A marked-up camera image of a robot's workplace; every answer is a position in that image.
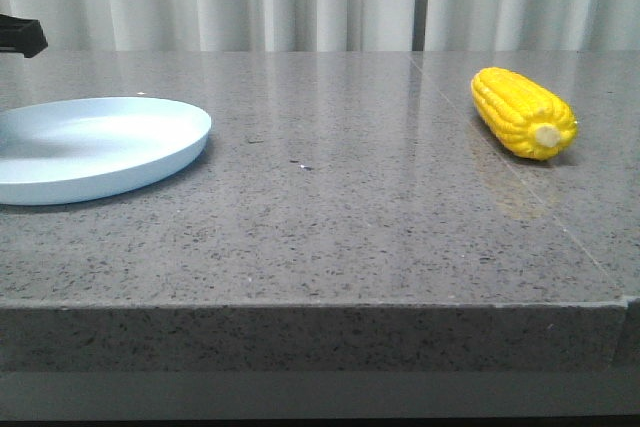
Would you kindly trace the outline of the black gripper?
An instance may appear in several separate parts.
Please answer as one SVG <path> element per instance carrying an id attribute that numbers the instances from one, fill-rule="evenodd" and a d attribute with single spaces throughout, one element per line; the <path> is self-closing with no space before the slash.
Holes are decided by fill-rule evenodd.
<path id="1" fill-rule="evenodd" d="M 25 58 L 33 58 L 47 47 L 48 41 L 38 20 L 0 15 L 2 52 L 18 53 Z"/>

